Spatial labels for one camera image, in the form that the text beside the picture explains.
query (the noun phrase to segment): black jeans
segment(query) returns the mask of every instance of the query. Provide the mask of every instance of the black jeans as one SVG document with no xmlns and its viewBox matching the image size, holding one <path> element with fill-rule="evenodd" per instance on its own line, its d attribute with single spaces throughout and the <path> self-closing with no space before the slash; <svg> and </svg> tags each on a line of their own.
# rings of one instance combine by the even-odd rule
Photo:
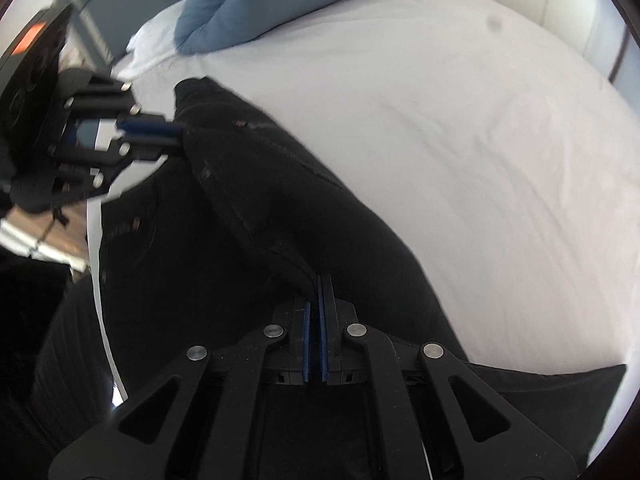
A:
<svg viewBox="0 0 640 480">
<path fill-rule="evenodd" d="M 312 295 L 325 272 L 362 322 L 465 358 L 410 250 L 303 146 L 211 80 L 182 82 L 176 96 L 188 162 L 169 160 L 102 208 L 104 323 L 129 395 L 188 347 L 233 345 L 268 324 L 279 300 Z M 63 305 L 36 373 L 31 411 L 55 449 L 110 405 L 90 289 L 82 282 Z M 625 370 L 469 367 L 582 468 Z M 331 388 L 287 396 L 265 450 L 279 466 L 264 478 L 368 478 L 350 398 Z"/>
</svg>

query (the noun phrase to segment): black clothing item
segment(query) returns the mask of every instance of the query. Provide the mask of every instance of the black clothing item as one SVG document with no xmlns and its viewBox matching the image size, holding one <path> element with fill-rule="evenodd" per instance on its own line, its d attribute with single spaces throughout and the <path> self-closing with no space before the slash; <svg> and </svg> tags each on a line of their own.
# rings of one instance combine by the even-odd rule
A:
<svg viewBox="0 0 640 480">
<path fill-rule="evenodd" d="M 69 266 L 0 246 L 0 390 L 16 399 L 31 391 L 36 356 L 70 281 Z"/>
<path fill-rule="evenodd" d="M 223 314 L 224 308 L 215 306 L 214 314 Z M 176 324 L 182 321 L 179 309 L 174 319 Z M 625 368 L 542 376 L 468 366 L 568 449 L 580 470 Z M 38 358 L 30 400 L 18 403 L 4 396 L 0 401 L 2 478 L 45 480 L 53 457 L 109 413 L 111 386 L 92 283 L 86 277 L 68 293 L 54 317 Z M 363 418 L 359 385 L 274 386 L 260 478 L 368 479 Z"/>
<path fill-rule="evenodd" d="M 4 218 L 13 206 L 9 194 L 0 190 L 0 218 Z"/>
<path fill-rule="evenodd" d="M 168 161 L 102 208 L 104 322 L 129 394 L 185 348 L 229 346 L 268 324 L 277 300 L 312 294 L 323 272 L 361 321 L 464 358 L 407 247 L 303 146 L 213 81 L 184 81 L 176 95 L 189 163 Z M 582 467 L 625 370 L 470 366 Z M 329 390 L 279 393 L 264 478 L 367 478 L 355 401 Z"/>
<path fill-rule="evenodd" d="M 42 439 L 25 407 L 47 328 L 71 280 L 68 266 L 17 256 L 0 247 L 0 472 L 43 478 L 58 451 Z M 69 370 L 63 365 L 62 375 Z"/>
</svg>

